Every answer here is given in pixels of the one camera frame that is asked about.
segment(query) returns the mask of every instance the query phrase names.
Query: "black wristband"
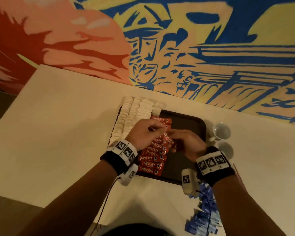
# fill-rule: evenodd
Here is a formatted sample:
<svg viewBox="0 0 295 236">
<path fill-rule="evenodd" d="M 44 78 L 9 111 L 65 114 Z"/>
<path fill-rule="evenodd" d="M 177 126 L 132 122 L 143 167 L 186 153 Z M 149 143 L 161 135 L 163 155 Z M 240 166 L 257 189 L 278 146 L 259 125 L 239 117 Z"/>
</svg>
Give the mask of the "black wristband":
<svg viewBox="0 0 295 236">
<path fill-rule="evenodd" d="M 125 139 L 111 144 L 101 156 L 101 160 L 107 161 L 118 175 L 125 173 L 133 160 L 138 155 L 135 147 Z"/>
<path fill-rule="evenodd" d="M 228 159 L 216 148 L 208 147 L 206 155 L 197 159 L 198 175 L 211 187 L 221 179 L 234 175 Z"/>
<path fill-rule="evenodd" d="M 107 161 L 115 169 L 117 175 L 120 175 L 128 170 L 128 167 L 124 160 L 112 151 L 105 152 L 101 156 L 101 160 Z"/>
</svg>

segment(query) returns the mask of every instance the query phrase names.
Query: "stack of red sachets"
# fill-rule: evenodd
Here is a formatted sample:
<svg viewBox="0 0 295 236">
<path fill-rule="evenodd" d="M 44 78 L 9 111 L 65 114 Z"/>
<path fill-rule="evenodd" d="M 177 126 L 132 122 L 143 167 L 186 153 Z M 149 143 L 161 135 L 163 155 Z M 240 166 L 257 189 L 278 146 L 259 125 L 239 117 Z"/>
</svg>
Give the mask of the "stack of red sachets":
<svg viewBox="0 0 295 236">
<path fill-rule="evenodd" d="M 170 118 L 160 118 L 151 116 L 151 119 L 156 119 L 166 125 L 168 129 L 171 129 Z M 155 138 L 153 142 L 144 150 L 142 150 L 139 156 L 139 171 L 150 173 L 160 176 L 164 168 L 164 162 L 166 161 L 166 154 L 169 151 L 168 144 L 173 143 L 173 140 L 165 133 L 159 138 Z"/>
</svg>

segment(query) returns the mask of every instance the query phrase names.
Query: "white mug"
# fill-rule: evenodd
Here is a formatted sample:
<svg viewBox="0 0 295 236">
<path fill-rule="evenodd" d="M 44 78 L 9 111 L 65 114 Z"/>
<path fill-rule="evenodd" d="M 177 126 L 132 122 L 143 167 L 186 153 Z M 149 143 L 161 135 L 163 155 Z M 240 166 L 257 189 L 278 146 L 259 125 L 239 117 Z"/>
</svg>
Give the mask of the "white mug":
<svg viewBox="0 0 295 236">
<path fill-rule="evenodd" d="M 210 142 L 217 140 L 226 140 L 231 136 L 231 130 L 224 123 L 214 124 L 212 127 L 214 136 L 209 139 Z"/>
<path fill-rule="evenodd" d="M 227 157 L 227 159 L 231 159 L 234 156 L 234 150 L 232 146 L 226 141 L 217 141 L 214 146 Z"/>
</svg>

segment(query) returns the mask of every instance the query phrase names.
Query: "hand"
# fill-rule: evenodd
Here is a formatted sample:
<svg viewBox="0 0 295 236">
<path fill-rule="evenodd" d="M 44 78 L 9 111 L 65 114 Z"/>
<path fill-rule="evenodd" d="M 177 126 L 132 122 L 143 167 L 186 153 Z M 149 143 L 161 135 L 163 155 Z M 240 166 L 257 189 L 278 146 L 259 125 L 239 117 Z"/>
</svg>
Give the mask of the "hand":
<svg viewBox="0 0 295 236">
<path fill-rule="evenodd" d="M 207 149 L 207 144 L 202 141 L 202 139 L 190 130 L 177 130 L 171 129 L 167 132 L 167 134 L 172 139 L 179 139 L 183 146 L 175 145 L 172 146 L 171 151 L 175 152 L 177 150 L 181 150 L 184 152 L 185 156 L 196 162 L 196 159 L 205 155 L 205 151 Z"/>
<path fill-rule="evenodd" d="M 155 119 L 141 119 L 134 125 L 125 140 L 130 142 L 137 151 L 140 151 L 149 146 L 154 138 L 163 135 L 166 130 L 166 126 L 160 121 Z"/>
</svg>

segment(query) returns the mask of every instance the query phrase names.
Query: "person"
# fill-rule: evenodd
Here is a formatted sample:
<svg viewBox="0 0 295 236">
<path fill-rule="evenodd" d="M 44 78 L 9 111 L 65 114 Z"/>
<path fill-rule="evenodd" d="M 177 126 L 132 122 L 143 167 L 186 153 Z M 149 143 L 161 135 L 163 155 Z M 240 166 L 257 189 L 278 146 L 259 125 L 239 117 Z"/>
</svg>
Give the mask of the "person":
<svg viewBox="0 0 295 236">
<path fill-rule="evenodd" d="M 105 196 L 117 176 L 127 171 L 131 162 L 129 159 L 133 160 L 137 151 L 147 147 L 154 138 L 163 135 L 166 130 L 164 124 L 154 119 L 137 122 L 122 143 L 118 143 L 118 145 L 114 143 L 113 146 L 110 146 L 107 152 L 102 155 L 99 163 L 44 208 L 18 236 L 83 236 L 98 214 Z M 200 166 L 206 156 L 221 157 L 218 156 L 220 153 L 217 148 L 208 147 L 192 131 L 171 129 L 167 133 L 182 144 L 178 148 L 177 145 L 170 146 L 172 151 L 182 149 L 188 159 L 199 163 Z M 128 148 L 120 153 L 118 151 L 123 147 L 123 144 L 126 144 L 125 146 Z M 205 169 L 199 168 L 198 174 L 201 174 L 201 177 L 213 189 L 226 235 L 284 236 L 284 232 L 241 186 L 228 161 L 226 161 L 228 165 L 225 165 L 223 159 L 220 160 L 224 164 L 222 169 L 204 173 Z M 169 235 L 165 230 L 145 224 L 136 224 L 120 226 L 109 231 L 105 236 L 122 235 L 122 233 L 127 235 Z"/>
</svg>

